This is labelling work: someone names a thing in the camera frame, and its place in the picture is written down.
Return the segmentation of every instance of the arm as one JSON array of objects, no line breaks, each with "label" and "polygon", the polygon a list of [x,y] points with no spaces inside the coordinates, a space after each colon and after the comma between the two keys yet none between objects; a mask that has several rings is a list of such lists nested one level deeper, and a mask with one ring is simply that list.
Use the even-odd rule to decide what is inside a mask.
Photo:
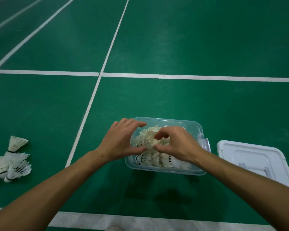
[{"label": "arm", "polygon": [[159,152],[195,164],[240,196],[276,230],[289,230],[289,187],[205,151],[184,128],[161,128],[155,139],[169,136],[169,146],[154,146]]},{"label": "arm", "polygon": [[100,146],[43,181],[0,210],[0,231],[44,230],[68,198],[96,170],[109,161],[141,154],[146,147],[131,147],[135,129],[146,123],[133,119],[114,122]]}]

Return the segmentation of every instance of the transparent storage bin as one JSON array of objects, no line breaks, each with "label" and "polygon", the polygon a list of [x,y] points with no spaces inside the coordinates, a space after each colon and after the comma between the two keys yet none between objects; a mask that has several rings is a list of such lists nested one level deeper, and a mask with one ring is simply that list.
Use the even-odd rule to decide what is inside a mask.
[{"label": "transparent storage bin", "polygon": [[[138,136],[140,131],[142,131],[143,129],[154,127],[156,125],[161,126],[161,127],[181,126],[181,127],[184,127],[193,136],[194,139],[197,140],[197,142],[203,149],[211,152],[209,141],[208,139],[204,138],[202,127],[197,122],[174,120],[174,119],[146,118],[146,117],[136,117],[134,119],[138,121],[144,121],[147,123],[147,125],[142,128],[138,127],[134,131],[133,135],[131,136],[131,139],[134,139],[136,136]],[[196,165],[193,165],[193,164],[190,170],[138,165],[135,163],[134,155],[125,157],[125,163],[128,167],[132,169],[140,169],[140,170],[146,170],[146,171],[168,172],[168,173],[178,173],[178,174],[198,175],[198,176],[206,174],[205,171],[203,171],[202,169],[198,168]]]}]

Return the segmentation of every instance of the person's left hand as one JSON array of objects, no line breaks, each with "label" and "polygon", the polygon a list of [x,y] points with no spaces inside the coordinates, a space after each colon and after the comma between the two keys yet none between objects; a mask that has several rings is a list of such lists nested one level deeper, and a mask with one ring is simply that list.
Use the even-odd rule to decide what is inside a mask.
[{"label": "person's left hand", "polygon": [[140,155],[146,147],[132,147],[131,135],[137,127],[144,127],[145,122],[134,119],[123,118],[115,121],[96,151],[101,154],[107,162],[121,159],[128,155]]}]

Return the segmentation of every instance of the container lid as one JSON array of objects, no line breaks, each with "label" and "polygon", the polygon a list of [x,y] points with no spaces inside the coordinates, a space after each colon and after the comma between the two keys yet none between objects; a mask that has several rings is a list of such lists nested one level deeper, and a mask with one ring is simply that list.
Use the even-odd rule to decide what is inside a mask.
[{"label": "container lid", "polygon": [[217,143],[220,158],[289,186],[289,167],[275,147],[222,140]]}]

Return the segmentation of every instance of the shoe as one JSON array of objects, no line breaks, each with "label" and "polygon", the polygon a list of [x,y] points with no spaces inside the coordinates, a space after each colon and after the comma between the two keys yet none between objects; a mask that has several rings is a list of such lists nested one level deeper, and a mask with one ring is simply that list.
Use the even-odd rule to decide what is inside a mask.
[{"label": "shoe", "polygon": [[105,231],[124,231],[124,229],[118,225],[112,225],[105,229]]}]

